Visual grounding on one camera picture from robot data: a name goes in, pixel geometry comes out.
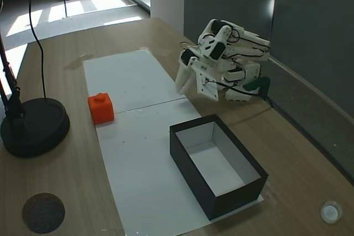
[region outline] open box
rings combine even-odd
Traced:
[[[256,200],[268,177],[215,114],[172,125],[170,154],[209,220]]]

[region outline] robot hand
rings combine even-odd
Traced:
[[[229,100],[248,101],[266,97],[270,79],[260,77],[259,62],[269,58],[270,42],[224,20],[211,20],[197,46],[182,51],[175,81],[184,94],[196,81],[198,94],[218,101],[218,91],[227,87]]]

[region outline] black lamp base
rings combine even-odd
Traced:
[[[22,103],[25,110],[21,130],[10,127],[5,117],[1,137],[5,148],[18,157],[32,157],[56,147],[70,128],[65,107],[55,99],[39,98]]]

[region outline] orange cube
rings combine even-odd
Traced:
[[[114,111],[108,93],[99,93],[88,98],[91,117],[94,124],[102,124],[114,120]]]

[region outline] table surface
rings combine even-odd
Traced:
[[[43,192],[57,195],[66,209],[64,222],[49,235],[125,235],[87,105],[82,62],[148,49],[175,79],[181,41],[188,40],[160,19],[41,41],[47,95],[64,104],[71,128],[62,143],[37,158],[16,158],[0,148],[0,235],[37,235],[25,226],[21,213],[27,199]],[[40,51],[32,43],[18,75],[22,101],[42,97],[40,77]],[[267,103],[212,102],[195,90],[187,97],[202,116],[217,113],[269,174],[263,202],[187,235],[354,235],[354,188]],[[343,210],[333,225],[320,218],[328,200]]]

